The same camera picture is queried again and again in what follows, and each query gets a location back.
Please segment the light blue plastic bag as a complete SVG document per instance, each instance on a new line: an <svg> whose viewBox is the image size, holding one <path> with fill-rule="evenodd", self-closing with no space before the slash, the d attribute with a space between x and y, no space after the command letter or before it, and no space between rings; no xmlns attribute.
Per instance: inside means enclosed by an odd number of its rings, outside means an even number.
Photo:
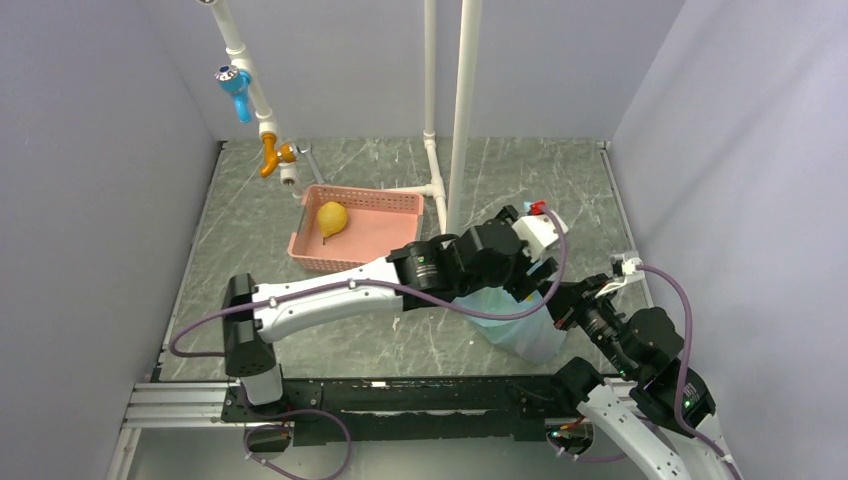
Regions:
<svg viewBox="0 0 848 480"><path fill-rule="evenodd" d="M540 303L543 294L536 292L517 302L503 288L483 288L453 301L458 308L488 315L508 315L524 312ZM546 307L515 320L492 320L464 314L465 319L491 344L541 365L553 359L565 344L567 333L557 330Z"/></svg>

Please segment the yellow fake pear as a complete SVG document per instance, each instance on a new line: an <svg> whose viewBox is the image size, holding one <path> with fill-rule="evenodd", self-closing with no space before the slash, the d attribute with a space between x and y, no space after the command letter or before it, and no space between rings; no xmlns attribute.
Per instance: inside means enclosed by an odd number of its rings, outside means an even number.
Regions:
<svg viewBox="0 0 848 480"><path fill-rule="evenodd" d="M348 223L347 209L341 203L329 201L317 211L316 221L323 239L342 232Z"/></svg>

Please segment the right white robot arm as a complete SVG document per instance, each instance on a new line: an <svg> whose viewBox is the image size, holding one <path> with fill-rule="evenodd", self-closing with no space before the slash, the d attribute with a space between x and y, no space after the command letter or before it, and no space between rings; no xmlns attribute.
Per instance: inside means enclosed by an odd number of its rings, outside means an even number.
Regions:
<svg viewBox="0 0 848 480"><path fill-rule="evenodd" d="M721 435L715 401L688 365L690 331L678 333L660 307L622 320L610 296L624 278L606 274L580 282L548 281L546 307L559 330L581 328L598 350L634 382L631 412L613 387L582 358L552 376L551 401L604 432L650 479L739 479L742 474Z"/></svg>

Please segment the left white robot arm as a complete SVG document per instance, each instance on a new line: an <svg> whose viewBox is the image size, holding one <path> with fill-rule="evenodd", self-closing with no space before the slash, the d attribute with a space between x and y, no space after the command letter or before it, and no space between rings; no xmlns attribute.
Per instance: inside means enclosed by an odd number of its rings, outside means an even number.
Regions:
<svg viewBox="0 0 848 480"><path fill-rule="evenodd" d="M346 271L278 284L233 276L222 305L225 373L239 380L258 417L275 419L288 394L274 343L356 315L457 310L455 299L485 288L501 287L517 301L538 291L552 296L548 278L562 277L564 262L548 254L567 247L568 231L543 202L524 215L507 206L460 235L413 241Z"/></svg>

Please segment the pink plastic basket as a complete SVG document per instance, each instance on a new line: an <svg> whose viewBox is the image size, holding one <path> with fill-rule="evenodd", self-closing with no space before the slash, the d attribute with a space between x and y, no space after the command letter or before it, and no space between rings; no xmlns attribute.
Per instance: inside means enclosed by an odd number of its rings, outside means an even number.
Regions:
<svg viewBox="0 0 848 480"><path fill-rule="evenodd" d="M346 227L325 240L316 221L320 208L336 202L348 214ZM311 185L301 200L298 230L288 254L302 268L332 273L384 257L416 241L421 233L424 197L406 193L331 185Z"/></svg>

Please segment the silver wrench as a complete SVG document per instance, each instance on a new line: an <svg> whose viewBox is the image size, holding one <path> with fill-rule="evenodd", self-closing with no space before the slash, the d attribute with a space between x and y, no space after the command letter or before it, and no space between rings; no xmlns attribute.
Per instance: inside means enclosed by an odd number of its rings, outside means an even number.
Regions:
<svg viewBox="0 0 848 480"><path fill-rule="evenodd" d="M302 145L297 146L297 151L301 157L306 159L307 164L313 174L313 178L316 184L324 184L325 179L321 173L318 162L313 154L312 145L309 142L306 142Z"/></svg>

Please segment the orange plastic faucet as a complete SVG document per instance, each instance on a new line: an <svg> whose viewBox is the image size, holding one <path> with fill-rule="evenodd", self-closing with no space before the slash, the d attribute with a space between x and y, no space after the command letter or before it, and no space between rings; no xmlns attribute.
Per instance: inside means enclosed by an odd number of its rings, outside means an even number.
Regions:
<svg viewBox="0 0 848 480"><path fill-rule="evenodd" d="M260 135L263 145L264 163L258 172L262 178L269 177L280 163L295 163L297 161L295 150L288 143L277 147L277 136L272 132L264 132Z"/></svg>

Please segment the blue plastic faucet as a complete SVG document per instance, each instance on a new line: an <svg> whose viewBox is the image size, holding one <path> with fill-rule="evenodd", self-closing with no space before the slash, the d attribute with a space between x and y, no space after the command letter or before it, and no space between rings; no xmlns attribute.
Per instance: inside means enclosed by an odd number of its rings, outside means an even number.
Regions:
<svg viewBox="0 0 848 480"><path fill-rule="evenodd" d="M249 86L252 82L250 74L236 65L229 64L221 66L214 77L219 87L230 96L239 121L243 124L250 123L252 121L249 107Z"/></svg>

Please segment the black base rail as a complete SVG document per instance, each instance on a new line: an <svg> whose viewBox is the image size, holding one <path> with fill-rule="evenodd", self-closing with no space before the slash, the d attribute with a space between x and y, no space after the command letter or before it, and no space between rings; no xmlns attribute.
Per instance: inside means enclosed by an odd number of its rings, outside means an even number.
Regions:
<svg viewBox="0 0 848 480"><path fill-rule="evenodd" d="M228 425L281 422L296 446L342 442L507 438L542 441L574 422L575 403L551 375L297 379L280 400L248 406L227 388L220 418Z"/></svg>

